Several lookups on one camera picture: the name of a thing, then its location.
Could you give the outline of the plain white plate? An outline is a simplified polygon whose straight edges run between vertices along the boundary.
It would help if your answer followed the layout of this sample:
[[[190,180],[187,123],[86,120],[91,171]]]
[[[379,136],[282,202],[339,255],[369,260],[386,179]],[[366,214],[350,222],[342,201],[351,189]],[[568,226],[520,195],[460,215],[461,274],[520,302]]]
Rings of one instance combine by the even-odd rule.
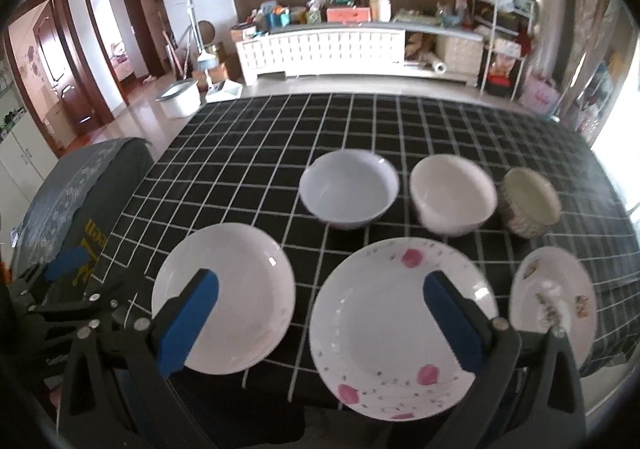
[[[248,224],[214,224],[189,235],[163,262],[155,279],[152,313],[183,291],[198,270],[216,277],[204,287],[216,296],[204,328],[183,363],[209,375],[243,371],[282,341],[295,308],[294,273],[284,250]]]

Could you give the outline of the white metal shelf rack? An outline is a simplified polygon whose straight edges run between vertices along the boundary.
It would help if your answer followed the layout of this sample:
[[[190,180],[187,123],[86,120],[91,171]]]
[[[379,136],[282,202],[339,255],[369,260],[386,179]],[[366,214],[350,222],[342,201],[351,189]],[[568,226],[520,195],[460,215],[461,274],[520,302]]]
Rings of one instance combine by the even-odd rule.
[[[472,0],[474,32],[483,37],[480,91],[513,101],[533,49],[534,0]]]

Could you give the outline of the wide white bowl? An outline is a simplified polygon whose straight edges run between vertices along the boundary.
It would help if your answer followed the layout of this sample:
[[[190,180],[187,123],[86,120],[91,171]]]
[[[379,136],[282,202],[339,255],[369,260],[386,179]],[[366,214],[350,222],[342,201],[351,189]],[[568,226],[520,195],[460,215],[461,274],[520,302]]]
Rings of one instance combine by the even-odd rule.
[[[400,191],[397,169],[381,155],[341,149],[317,158],[298,185],[303,206],[318,221],[356,229],[382,217]]]

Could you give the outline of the pink bag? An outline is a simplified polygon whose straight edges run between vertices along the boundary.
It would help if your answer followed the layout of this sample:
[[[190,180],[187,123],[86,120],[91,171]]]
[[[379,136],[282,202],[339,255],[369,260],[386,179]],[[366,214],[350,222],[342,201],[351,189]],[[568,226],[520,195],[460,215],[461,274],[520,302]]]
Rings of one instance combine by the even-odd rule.
[[[544,79],[535,75],[525,79],[518,103],[539,116],[550,116],[560,100],[560,93],[553,79]]]

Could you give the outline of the white deep bowl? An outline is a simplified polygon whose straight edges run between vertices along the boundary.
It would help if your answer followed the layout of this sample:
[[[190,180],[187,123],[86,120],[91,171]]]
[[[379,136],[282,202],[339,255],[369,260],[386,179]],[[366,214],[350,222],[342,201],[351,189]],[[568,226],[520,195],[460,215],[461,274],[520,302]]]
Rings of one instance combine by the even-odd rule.
[[[410,172],[409,191],[420,223],[435,235],[461,237],[494,215],[494,180],[467,158],[451,154],[424,157]]]

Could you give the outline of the small white patterned plate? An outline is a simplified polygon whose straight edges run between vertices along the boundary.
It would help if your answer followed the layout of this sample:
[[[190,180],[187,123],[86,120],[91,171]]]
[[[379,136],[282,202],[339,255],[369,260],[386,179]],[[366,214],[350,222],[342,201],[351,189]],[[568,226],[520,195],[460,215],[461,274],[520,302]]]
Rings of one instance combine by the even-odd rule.
[[[513,277],[509,320],[525,332],[562,328],[580,367],[591,353],[598,326],[597,299],[587,270],[559,247],[534,250]]]

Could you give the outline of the red box on cabinet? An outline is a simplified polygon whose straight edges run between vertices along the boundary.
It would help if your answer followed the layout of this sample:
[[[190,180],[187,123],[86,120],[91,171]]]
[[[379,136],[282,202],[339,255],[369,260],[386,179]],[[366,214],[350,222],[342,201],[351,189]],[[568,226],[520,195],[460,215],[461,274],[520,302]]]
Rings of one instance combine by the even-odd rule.
[[[330,7],[326,9],[326,20],[339,24],[367,23],[371,21],[371,10],[368,7]]]

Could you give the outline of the white plastic bin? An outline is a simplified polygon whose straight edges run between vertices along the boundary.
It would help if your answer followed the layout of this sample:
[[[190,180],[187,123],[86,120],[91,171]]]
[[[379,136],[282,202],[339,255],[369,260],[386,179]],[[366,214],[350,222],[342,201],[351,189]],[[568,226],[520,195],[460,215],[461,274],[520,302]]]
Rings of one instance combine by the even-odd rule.
[[[189,117],[201,108],[198,82],[193,78],[178,80],[169,85],[155,102],[167,118]]]

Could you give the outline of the black white grid tablecloth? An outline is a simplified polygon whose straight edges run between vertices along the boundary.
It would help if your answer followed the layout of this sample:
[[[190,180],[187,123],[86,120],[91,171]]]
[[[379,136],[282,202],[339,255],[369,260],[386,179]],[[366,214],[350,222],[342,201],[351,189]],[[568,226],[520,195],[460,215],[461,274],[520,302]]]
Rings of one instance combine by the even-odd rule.
[[[336,408],[311,361],[308,317],[320,284],[351,253],[401,235],[423,235],[407,190],[378,221],[335,230],[304,209],[297,187],[318,156],[368,149],[407,181],[433,153],[459,154],[500,180],[513,167],[546,177],[562,218],[533,241],[509,235],[498,218],[454,240],[487,277],[500,309],[516,267],[538,247],[573,253],[597,294],[598,323],[583,375],[626,361],[639,342],[639,245],[625,207],[582,137],[539,118],[469,103],[385,94],[282,94],[204,106],[148,172],[108,238],[89,280],[101,287],[127,267],[140,280],[125,302],[134,320],[151,311],[163,261],[190,233],[218,222],[264,230],[290,258],[296,308],[283,342],[237,377],[233,388],[271,391],[304,405]]]

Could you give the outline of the patterned cream bowl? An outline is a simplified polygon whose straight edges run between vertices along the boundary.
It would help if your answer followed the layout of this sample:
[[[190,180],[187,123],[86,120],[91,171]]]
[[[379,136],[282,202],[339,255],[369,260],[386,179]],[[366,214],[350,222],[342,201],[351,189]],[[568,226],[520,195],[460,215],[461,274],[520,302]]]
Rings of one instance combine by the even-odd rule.
[[[531,240],[560,221],[562,205],[558,192],[547,178],[536,170],[514,167],[500,183],[498,214],[511,233]]]

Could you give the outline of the white floor fan stand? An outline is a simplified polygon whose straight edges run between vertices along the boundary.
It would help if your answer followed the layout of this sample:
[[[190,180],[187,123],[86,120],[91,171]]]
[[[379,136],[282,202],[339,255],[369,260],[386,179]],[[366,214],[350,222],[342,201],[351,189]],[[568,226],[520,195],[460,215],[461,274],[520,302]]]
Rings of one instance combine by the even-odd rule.
[[[198,25],[198,18],[196,17],[193,0],[186,0],[186,13],[188,14],[190,20],[191,30],[196,41],[196,46],[198,47],[198,58],[196,59],[196,66],[198,67],[199,71],[205,74],[207,84],[209,86],[212,86],[213,81],[209,75],[209,70],[211,68],[216,68],[216,66],[219,65],[218,58],[216,54],[209,53],[205,48],[200,26]]]

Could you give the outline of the white low cabinet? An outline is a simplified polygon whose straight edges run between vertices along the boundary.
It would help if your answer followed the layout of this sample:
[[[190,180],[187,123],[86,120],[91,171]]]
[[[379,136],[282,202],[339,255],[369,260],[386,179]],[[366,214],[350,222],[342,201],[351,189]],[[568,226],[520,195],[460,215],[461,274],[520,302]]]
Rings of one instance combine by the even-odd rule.
[[[468,86],[477,75],[448,73],[435,54],[440,35],[473,40],[477,33],[411,23],[290,25],[236,44],[244,82],[288,77],[382,75],[452,80]]]

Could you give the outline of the grey patterned chair cover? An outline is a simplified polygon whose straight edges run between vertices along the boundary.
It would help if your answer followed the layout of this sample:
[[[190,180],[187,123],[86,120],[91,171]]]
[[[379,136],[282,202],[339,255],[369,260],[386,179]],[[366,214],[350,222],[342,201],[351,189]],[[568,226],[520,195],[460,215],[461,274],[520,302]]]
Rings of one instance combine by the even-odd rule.
[[[139,137],[106,140],[61,157],[17,226],[12,273],[19,276],[74,247],[97,261],[153,165],[149,143]]]

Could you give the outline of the white plate pink flowers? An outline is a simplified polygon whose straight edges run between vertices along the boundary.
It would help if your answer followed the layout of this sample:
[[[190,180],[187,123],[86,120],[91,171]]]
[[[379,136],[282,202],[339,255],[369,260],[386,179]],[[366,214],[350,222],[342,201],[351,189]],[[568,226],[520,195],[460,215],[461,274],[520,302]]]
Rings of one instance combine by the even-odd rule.
[[[498,307],[490,285],[459,251],[424,238],[373,243],[338,265],[318,293],[310,351],[323,383],[346,407],[371,419],[408,422],[454,407],[474,382],[423,299],[442,270],[487,318]]]

